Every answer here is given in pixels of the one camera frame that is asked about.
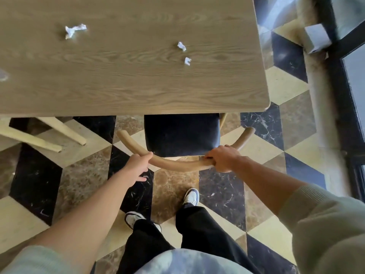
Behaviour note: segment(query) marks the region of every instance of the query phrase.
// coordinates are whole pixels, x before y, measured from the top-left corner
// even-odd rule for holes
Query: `glass pane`
[[[340,39],[365,20],[365,0],[331,0],[331,2]]]
[[[363,139],[365,134],[365,44],[343,60]]]

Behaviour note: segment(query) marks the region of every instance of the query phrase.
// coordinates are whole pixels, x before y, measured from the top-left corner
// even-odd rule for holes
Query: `floor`
[[[310,0],[254,0],[254,4],[271,106],[265,112],[229,114],[221,143],[233,143],[244,127],[255,127],[243,155],[334,194],[349,195],[324,54],[307,55],[298,36],[300,27],[317,23],[313,5]],[[12,119],[10,126],[61,144],[61,153],[0,138],[0,270],[125,165],[131,153],[116,137],[118,129],[126,129],[145,145],[140,115],[60,119],[87,138],[87,145],[71,142],[34,118]],[[192,186],[200,190],[201,205],[263,273],[298,272],[291,234],[233,173],[211,169],[181,174],[150,166],[145,175],[147,182],[136,183],[126,194],[99,251],[95,274],[116,272],[131,234],[123,222],[130,210],[160,223],[166,239],[179,247],[174,214]]]

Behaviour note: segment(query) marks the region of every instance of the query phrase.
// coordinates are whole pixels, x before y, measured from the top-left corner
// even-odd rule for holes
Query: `shoe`
[[[190,203],[194,206],[197,206],[199,203],[199,191],[193,187],[188,189],[188,191],[185,193],[183,204],[185,203]]]
[[[140,219],[146,219],[146,218],[138,212],[127,212],[124,217],[124,221],[126,222],[128,227],[130,227],[132,230],[134,228],[134,224],[136,223],[136,221]],[[156,223],[154,224],[156,228],[161,232],[161,226]]]

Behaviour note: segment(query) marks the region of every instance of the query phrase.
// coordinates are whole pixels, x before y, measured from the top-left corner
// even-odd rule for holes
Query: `wooden chair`
[[[211,168],[214,165],[212,159],[173,161],[163,157],[201,156],[219,146],[220,129],[226,117],[226,113],[220,116],[219,114],[145,115],[146,145],[148,151],[154,152],[150,164],[178,172]],[[232,147],[240,150],[254,133],[254,128],[246,128]],[[143,156],[148,152],[127,131],[120,130],[117,135],[132,153]]]
[[[0,135],[9,137],[20,142],[28,143],[34,146],[38,146],[47,150],[51,150],[54,152],[61,152],[62,146],[50,143],[48,141],[43,140],[42,138],[35,137],[34,135],[24,133],[12,127],[9,127],[11,118],[0,118]],[[40,121],[49,125],[53,129],[67,136],[68,138],[76,141],[81,145],[86,144],[86,139],[67,127],[64,123],[58,120],[56,117],[37,117]]]

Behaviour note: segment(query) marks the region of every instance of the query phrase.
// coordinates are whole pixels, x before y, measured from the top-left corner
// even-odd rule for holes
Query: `pant leg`
[[[184,204],[176,214],[176,229],[182,234],[181,248],[229,259],[253,274],[260,274],[242,248],[203,207]]]
[[[133,233],[125,244],[125,252],[116,274],[135,273],[154,257],[170,249],[174,248],[153,222],[145,219],[137,220]]]

